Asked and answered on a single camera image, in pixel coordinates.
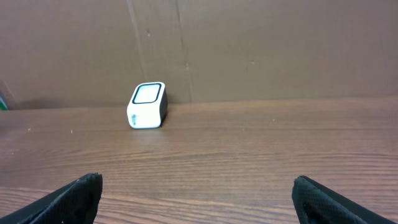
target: brown wooden tabletop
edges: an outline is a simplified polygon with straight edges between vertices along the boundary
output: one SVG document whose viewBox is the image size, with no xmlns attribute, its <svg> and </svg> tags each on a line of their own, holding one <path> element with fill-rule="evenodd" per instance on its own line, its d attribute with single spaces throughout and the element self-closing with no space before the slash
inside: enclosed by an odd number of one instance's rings
<svg viewBox="0 0 398 224">
<path fill-rule="evenodd" d="M 398 222 L 398 98 L 0 112 L 0 217 L 90 172 L 96 223 L 298 223 L 299 175 Z"/>
</svg>

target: wall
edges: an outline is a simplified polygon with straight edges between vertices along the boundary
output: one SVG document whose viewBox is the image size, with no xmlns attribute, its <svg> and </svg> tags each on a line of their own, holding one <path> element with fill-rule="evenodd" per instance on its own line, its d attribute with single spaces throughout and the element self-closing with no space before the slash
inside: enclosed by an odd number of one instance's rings
<svg viewBox="0 0 398 224">
<path fill-rule="evenodd" d="M 398 94 L 398 1 L 2 0 L 19 108 Z"/>
</svg>

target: green object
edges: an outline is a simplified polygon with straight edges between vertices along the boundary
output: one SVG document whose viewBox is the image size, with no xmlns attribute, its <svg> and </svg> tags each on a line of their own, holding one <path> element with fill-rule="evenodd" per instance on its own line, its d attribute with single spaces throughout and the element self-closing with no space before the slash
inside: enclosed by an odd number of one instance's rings
<svg viewBox="0 0 398 224">
<path fill-rule="evenodd" d="M 2 98 L 0 97 L 0 109 L 1 110 L 8 110 L 6 103 L 4 102 L 4 100 L 2 100 Z"/>
</svg>

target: beige wall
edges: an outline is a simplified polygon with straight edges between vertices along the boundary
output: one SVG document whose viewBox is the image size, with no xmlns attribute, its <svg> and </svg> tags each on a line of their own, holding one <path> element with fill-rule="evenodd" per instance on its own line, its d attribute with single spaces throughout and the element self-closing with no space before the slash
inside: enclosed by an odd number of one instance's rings
<svg viewBox="0 0 398 224">
<path fill-rule="evenodd" d="M 2 0 L 19 108 L 398 94 L 398 1 Z"/>
</svg>

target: white device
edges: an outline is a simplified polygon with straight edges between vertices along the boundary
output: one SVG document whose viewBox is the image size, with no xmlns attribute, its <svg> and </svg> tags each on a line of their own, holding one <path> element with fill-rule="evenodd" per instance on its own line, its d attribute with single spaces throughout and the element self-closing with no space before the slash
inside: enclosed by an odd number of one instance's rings
<svg viewBox="0 0 398 224">
<path fill-rule="evenodd" d="M 167 95 L 164 83 L 142 83 L 136 87 L 127 106 L 127 119 L 132 128 L 158 128 L 166 114 Z"/>
</svg>

